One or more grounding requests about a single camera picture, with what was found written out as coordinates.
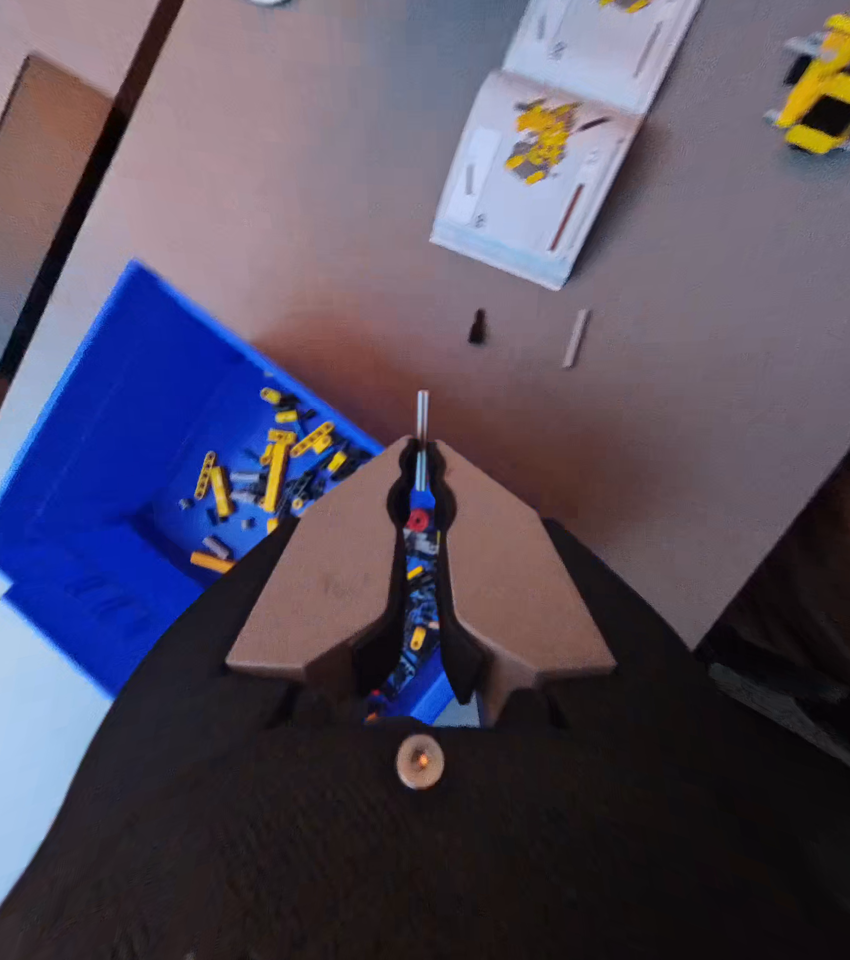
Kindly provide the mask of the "thin grey lego axle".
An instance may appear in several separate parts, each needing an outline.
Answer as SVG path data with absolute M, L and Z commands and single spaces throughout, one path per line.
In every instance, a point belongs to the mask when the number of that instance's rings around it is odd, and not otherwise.
M 420 494 L 429 489 L 429 417 L 430 392 L 426 389 L 418 390 L 416 415 L 416 464 L 415 490 Z

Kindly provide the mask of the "blue plastic bin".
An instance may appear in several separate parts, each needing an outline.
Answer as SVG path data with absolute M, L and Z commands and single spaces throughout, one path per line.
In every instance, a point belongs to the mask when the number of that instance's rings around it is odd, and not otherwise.
M 130 262 L 0 483 L 3 601 L 114 702 L 156 642 L 276 524 L 264 456 L 297 520 L 383 451 L 335 406 Z

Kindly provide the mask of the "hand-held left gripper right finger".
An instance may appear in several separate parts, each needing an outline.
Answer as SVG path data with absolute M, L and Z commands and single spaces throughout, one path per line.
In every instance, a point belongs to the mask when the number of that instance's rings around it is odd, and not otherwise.
M 494 725 L 510 697 L 617 666 L 539 513 L 442 441 L 428 465 L 440 534 L 443 667 L 458 702 Z

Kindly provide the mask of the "grey lego beam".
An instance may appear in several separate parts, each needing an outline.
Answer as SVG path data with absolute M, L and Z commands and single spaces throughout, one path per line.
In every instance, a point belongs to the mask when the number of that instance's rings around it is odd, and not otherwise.
M 575 367 L 590 319 L 591 310 L 589 308 L 580 309 L 576 313 L 571 334 L 562 357 L 562 369 L 571 370 Z

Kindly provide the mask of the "pile of loose lego pieces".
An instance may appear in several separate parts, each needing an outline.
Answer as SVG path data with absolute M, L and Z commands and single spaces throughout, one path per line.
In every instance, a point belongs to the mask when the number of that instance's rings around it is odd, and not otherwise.
M 266 538 L 277 541 L 281 555 L 292 524 L 377 456 L 372 456 L 359 444 L 357 436 L 348 435 L 343 424 L 328 415 L 296 411 L 291 406 L 291 396 L 282 396 L 277 389 L 265 388 L 261 396 L 275 405 L 275 415 L 260 466 L 255 472 L 226 474 L 223 464 L 215 461 L 215 453 L 209 452 L 194 497 L 213 493 L 215 508 L 210 511 L 211 517 L 222 522 L 240 512 L 244 527 L 255 525 L 250 510 L 260 511 L 261 520 L 267 522 Z M 404 524 L 404 642 L 391 674 L 366 695 L 369 721 L 410 716 L 429 723 L 452 699 L 438 652 L 435 571 L 440 534 L 433 518 L 434 499 L 430 489 L 424 493 L 416 491 L 414 481 Z

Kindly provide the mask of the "yellow lego bulldozer model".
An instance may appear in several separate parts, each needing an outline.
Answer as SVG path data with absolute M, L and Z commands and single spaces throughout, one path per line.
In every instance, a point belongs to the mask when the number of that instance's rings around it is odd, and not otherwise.
M 850 153 L 850 14 L 828 17 L 821 30 L 791 38 L 788 94 L 765 114 L 786 148 L 811 157 Z

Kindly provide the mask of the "lego instruction booklet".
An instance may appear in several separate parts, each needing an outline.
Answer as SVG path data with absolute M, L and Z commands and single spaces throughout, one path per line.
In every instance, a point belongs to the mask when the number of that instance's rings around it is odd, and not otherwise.
M 431 243 L 560 290 L 699 7 L 529 2 L 472 105 Z

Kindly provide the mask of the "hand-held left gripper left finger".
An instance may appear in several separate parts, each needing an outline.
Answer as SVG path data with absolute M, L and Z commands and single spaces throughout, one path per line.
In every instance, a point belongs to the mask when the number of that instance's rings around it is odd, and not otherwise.
M 287 544 L 226 657 L 233 671 L 364 696 L 402 652 L 404 524 L 418 453 L 395 441 L 292 524 Z

